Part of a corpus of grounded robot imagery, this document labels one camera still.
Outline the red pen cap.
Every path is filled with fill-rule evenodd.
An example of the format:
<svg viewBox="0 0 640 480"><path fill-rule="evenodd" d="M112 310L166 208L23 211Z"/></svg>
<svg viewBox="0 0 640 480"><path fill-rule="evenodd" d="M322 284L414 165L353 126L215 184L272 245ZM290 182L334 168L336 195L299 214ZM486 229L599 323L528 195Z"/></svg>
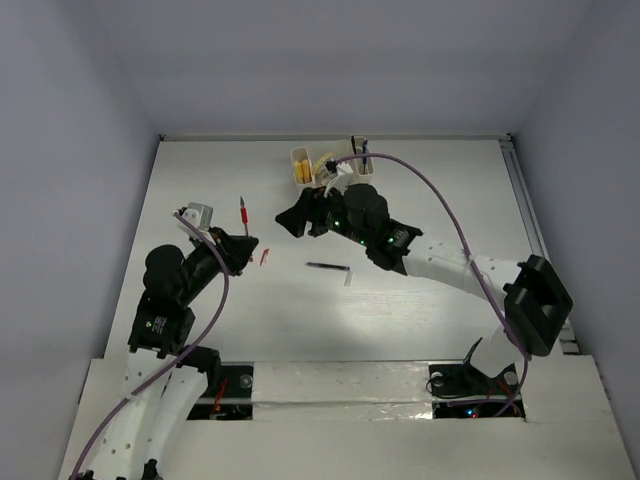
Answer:
<svg viewBox="0 0 640 480"><path fill-rule="evenodd" d="M264 266L266 264L266 261L268 259L269 253L270 253L270 249L269 248L265 248L264 251L262 252L261 259L260 259L260 262L259 262L259 266L262 267L262 266Z"/></svg>

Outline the red gel pen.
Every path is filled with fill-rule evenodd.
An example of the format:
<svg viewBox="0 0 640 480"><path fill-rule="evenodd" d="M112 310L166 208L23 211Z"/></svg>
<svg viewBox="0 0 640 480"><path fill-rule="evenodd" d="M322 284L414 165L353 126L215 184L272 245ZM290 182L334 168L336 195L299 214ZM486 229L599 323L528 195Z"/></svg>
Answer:
<svg viewBox="0 0 640 480"><path fill-rule="evenodd" d="M248 210L246 208L245 200L244 200L244 198L242 196L240 196L239 203L240 203L241 221L242 221L242 224L243 224L243 227L244 227L245 235L248 237L249 234L250 234L250 231L249 231L249 216L248 216Z"/></svg>

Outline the pink highlighter marker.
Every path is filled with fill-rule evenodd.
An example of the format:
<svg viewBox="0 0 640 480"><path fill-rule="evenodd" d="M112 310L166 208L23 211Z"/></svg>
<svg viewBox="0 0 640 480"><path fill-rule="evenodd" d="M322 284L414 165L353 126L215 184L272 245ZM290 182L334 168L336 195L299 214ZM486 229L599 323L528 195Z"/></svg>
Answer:
<svg viewBox="0 0 640 480"><path fill-rule="evenodd" d="M301 162L301 168L302 168L304 183L305 184L310 183L312 181L312 175L311 175L310 162L308 159L305 159Z"/></svg>

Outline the patterned washi tape roll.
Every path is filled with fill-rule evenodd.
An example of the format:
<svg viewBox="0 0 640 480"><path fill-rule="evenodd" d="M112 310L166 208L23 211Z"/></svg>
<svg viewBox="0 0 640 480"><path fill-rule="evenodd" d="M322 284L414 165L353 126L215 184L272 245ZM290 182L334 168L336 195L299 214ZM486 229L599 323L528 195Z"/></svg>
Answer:
<svg viewBox="0 0 640 480"><path fill-rule="evenodd" d="M313 164L313 170L314 171L318 171L320 169L322 169L324 167L324 165L326 164L327 161L332 160L334 157L334 153L333 152L327 152L324 155L322 155L314 164Z"/></svg>

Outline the purple gel pen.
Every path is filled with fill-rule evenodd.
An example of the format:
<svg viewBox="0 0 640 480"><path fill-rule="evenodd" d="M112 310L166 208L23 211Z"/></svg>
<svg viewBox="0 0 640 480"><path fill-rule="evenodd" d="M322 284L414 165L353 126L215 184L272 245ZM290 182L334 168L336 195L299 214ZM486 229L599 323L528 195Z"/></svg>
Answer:
<svg viewBox="0 0 640 480"><path fill-rule="evenodd" d="M329 263L321 263L321 262L306 262L305 265L310 268L325 269L325 270L332 270L332 271L348 272L351 270L351 268L346 265L337 265L337 264L329 264Z"/></svg>

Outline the blue ballpoint pen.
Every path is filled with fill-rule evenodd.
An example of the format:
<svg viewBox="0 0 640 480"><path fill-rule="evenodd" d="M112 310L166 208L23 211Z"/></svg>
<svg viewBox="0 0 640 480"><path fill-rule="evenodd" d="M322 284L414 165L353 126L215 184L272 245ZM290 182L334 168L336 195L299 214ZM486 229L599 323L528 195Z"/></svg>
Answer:
<svg viewBox="0 0 640 480"><path fill-rule="evenodd" d="M362 154L364 155L364 157L362 158L362 174L366 175L368 174L368 157L366 156L366 154L368 153L368 139L364 140L362 143Z"/></svg>

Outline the yellow highlighter marker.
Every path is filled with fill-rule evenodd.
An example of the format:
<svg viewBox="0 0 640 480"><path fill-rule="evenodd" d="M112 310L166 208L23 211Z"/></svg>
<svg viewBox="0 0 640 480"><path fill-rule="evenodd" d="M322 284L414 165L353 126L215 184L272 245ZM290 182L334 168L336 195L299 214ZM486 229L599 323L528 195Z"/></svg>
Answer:
<svg viewBox="0 0 640 480"><path fill-rule="evenodd" d="M293 163L293 167L294 167L294 174L295 174L296 182L298 184L303 184L304 183L304 173L303 173L303 169L302 169L302 166L301 166L300 162L299 161L295 161Z"/></svg>

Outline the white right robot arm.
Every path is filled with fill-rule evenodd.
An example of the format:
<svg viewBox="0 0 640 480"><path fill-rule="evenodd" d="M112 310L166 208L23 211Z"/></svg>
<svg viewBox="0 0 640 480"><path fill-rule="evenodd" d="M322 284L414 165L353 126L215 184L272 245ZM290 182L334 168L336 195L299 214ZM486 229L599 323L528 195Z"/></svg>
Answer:
<svg viewBox="0 0 640 480"><path fill-rule="evenodd" d="M498 325L471 347L460 368L462 384L473 392L486 390L518 360L548 356L573 308L546 258L499 260L474 255L466 245L431 240L393 219L386 199L368 184L343 192L306 188L275 221L296 238L333 232L364 246L367 258L384 271L433 280L487 301Z"/></svg>

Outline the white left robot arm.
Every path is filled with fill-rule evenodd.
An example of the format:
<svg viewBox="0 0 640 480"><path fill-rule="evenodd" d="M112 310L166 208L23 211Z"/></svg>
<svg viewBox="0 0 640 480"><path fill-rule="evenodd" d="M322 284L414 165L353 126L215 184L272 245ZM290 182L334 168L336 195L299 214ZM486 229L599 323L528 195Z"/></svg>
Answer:
<svg viewBox="0 0 640 480"><path fill-rule="evenodd" d="M119 400L87 441L73 479L161 478L196 401L220 386L219 352L188 339L195 322L190 305L217 275L228 288L259 241L219 227L188 232L189 255L165 244L146 256Z"/></svg>

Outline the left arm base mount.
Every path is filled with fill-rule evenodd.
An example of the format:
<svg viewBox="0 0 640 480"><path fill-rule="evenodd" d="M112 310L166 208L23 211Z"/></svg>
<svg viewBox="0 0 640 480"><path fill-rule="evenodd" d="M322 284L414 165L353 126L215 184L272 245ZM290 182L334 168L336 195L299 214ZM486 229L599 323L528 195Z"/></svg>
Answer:
<svg viewBox="0 0 640 480"><path fill-rule="evenodd" d="M214 387L196 401L187 419L191 421L245 421L253 418L254 365L223 363Z"/></svg>

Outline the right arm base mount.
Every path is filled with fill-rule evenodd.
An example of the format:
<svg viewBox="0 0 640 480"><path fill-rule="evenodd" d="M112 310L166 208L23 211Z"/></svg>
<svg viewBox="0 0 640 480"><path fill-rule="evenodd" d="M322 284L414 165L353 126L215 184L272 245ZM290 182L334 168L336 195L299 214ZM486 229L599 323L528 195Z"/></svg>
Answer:
<svg viewBox="0 0 640 480"><path fill-rule="evenodd" d="M507 366L497 377L487 377L471 365L472 354L479 344L476 341L459 363L429 366L425 390L432 398L433 417L525 419L515 365Z"/></svg>

